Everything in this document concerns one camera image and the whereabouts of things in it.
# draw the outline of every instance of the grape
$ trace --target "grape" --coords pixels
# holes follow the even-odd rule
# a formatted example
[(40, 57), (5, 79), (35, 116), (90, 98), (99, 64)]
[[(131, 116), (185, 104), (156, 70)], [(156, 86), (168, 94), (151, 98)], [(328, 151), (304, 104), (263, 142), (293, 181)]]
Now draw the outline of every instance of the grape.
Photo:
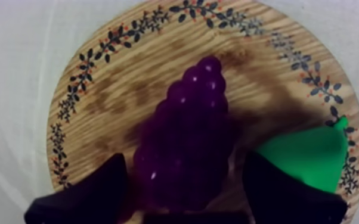
[(169, 87), (145, 122), (134, 168), (147, 204), (202, 210), (219, 194), (237, 139), (225, 88), (219, 60), (203, 58)]
[(225, 79), (223, 76), (209, 76), (206, 79), (206, 89), (223, 94), (225, 91)]
[(204, 78), (204, 71), (200, 67), (193, 66), (185, 71), (182, 81), (185, 85), (197, 85), (203, 82)]
[(223, 94), (214, 92), (206, 93), (202, 96), (202, 105), (209, 111), (227, 113), (228, 102)]
[(220, 74), (221, 72), (220, 60), (214, 56), (203, 58), (197, 63), (197, 66), (208, 71), (210, 74)]
[(188, 103), (188, 95), (185, 86), (181, 81), (173, 83), (167, 91), (167, 100), (172, 105), (184, 105)]

